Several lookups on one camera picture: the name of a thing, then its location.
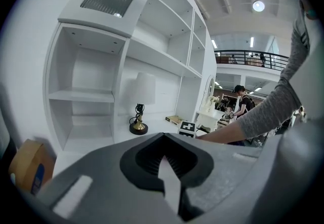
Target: balcony railing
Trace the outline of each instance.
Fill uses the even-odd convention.
[[[287,56],[245,50],[215,51],[215,57],[218,64],[245,64],[278,71],[285,69],[289,59]]]

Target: white desk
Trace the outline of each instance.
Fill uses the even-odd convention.
[[[148,125],[148,132],[146,135],[159,133],[159,132],[168,132],[168,133],[177,133],[178,127],[166,120],[154,120],[154,121],[145,121],[145,124]],[[118,128],[118,135],[114,138],[114,143],[121,143],[136,137],[129,131],[129,124],[120,124]],[[53,177],[65,170],[70,165],[74,164],[76,161],[84,157],[86,154],[61,151],[57,155],[57,159],[54,166]]]
[[[214,110],[212,113],[206,113],[203,111],[198,111],[199,114],[197,118],[197,126],[200,127],[203,125],[204,127],[210,128],[211,132],[217,129],[217,122],[222,118],[225,112],[220,110]]]

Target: lamp base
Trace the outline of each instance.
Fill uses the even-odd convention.
[[[144,135],[147,133],[148,131],[148,126],[144,123],[142,123],[142,125],[144,125],[144,129],[135,129],[134,126],[135,126],[136,123],[132,123],[130,125],[130,132],[132,132],[133,134],[135,135]]]

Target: person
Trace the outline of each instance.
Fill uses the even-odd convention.
[[[294,116],[295,118],[295,122],[294,122],[294,126],[304,122],[304,116],[303,116],[303,107],[300,107],[298,110],[298,113],[295,113]]]
[[[293,23],[291,54],[274,91],[259,106],[235,122],[198,138],[218,143],[245,140],[275,129],[290,118],[300,108],[301,102],[289,80],[319,45],[321,30],[315,11],[306,0],[300,0],[297,19]]]
[[[250,98],[246,95],[244,86],[236,85],[232,92],[236,93],[237,96],[240,96],[238,103],[239,109],[233,114],[233,117],[236,116],[236,119],[238,119],[252,109],[252,103]]]
[[[232,55],[232,57],[229,59],[229,62],[230,62],[231,64],[237,64],[237,59],[235,58],[234,55]]]
[[[264,57],[264,54],[263,53],[260,54],[260,60],[262,61],[262,67],[264,67],[265,57]]]

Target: white column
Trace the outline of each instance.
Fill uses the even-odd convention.
[[[239,85],[243,85],[245,86],[245,81],[247,79],[247,76],[246,75],[242,75],[241,78],[240,78],[240,81],[239,81]],[[235,110],[234,111],[237,111],[239,109],[239,99],[240,99],[241,96],[238,96],[237,97],[237,102],[236,102],[236,106],[235,106]]]

